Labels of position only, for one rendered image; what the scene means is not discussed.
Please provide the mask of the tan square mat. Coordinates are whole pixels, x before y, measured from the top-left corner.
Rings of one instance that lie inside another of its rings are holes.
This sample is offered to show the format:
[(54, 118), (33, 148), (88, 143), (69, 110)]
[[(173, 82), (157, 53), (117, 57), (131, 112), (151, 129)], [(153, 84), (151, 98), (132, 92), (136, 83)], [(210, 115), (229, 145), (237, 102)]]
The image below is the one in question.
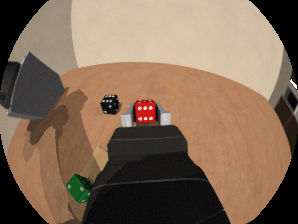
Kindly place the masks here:
[[(94, 184), (96, 176), (103, 170), (108, 161), (107, 151), (96, 147), (86, 165), (84, 166), (80, 176), (87, 178), (92, 184)], [(71, 196), (68, 197), (68, 200), (65, 204), (65, 207), (79, 220), (83, 220), (84, 211), (86, 208), (86, 203), (78, 203)]]

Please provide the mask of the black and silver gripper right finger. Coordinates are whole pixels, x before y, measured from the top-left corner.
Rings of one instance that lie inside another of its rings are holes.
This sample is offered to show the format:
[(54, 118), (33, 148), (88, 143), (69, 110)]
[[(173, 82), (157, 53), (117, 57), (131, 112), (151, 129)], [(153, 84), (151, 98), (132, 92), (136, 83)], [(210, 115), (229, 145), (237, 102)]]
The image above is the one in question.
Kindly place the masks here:
[(156, 104), (156, 122), (159, 125), (170, 125), (171, 124), (171, 113), (169, 111), (165, 111), (159, 102), (155, 102)]

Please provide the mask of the green die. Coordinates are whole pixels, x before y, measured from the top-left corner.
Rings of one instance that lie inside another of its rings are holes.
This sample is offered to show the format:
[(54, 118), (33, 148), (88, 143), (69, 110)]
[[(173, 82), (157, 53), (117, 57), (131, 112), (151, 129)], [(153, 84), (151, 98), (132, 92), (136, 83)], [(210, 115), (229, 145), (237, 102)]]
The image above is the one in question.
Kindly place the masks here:
[(85, 177), (78, 174), (69, 180), (66, 188), (78, 203), (87, 203), (93, 184)]

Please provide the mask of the black die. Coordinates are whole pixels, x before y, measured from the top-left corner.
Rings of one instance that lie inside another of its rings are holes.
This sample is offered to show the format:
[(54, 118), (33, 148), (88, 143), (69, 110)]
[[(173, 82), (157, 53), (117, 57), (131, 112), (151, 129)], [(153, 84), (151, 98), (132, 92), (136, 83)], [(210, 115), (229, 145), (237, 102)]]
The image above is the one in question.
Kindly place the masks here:
[(100, 103), (104, 114), (116, 114), (120, 106), (117, 95), (105, 95)]

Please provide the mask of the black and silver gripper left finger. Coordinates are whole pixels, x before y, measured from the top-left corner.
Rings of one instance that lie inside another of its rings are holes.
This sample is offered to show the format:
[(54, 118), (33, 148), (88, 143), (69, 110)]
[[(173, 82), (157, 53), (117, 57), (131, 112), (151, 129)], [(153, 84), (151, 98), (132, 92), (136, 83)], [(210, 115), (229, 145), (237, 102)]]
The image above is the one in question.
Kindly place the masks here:
[(126, 113), (121, 114), (122, 127), (133, 127), (136, 122), (135, 103), (131, 103)]

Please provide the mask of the red die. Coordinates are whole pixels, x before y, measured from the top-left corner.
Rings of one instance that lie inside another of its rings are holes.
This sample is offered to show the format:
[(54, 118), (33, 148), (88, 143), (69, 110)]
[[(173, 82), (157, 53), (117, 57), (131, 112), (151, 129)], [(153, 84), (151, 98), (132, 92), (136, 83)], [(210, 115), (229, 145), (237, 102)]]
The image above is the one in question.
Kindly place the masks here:
[(137, 100), (135, 102), (135, 117), (137, 123), (156, 121), (156, 104), (154, 100)]

